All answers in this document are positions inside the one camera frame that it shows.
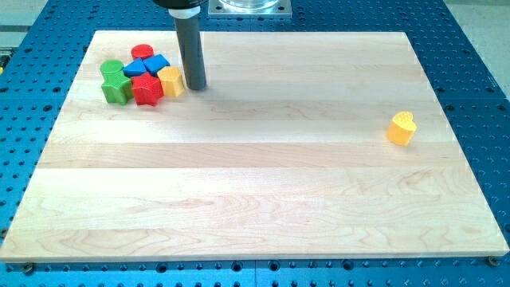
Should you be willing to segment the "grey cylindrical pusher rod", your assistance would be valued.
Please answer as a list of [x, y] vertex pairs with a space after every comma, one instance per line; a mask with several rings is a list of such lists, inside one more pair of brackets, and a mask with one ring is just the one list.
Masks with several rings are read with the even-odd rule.
[[206, 70], [198, 21], [200, 11], [199, 6], [169, 9], [169, 14], [175, 22], [186, 85], [192, 90], [203, 90], [206, 87]]

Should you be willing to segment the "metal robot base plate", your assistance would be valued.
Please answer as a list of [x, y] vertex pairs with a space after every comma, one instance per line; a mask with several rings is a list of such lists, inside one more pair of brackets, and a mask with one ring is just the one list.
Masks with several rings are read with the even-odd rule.
[[289, 18], [292, 16], [291, 0], [209, 0], [211, 18]]

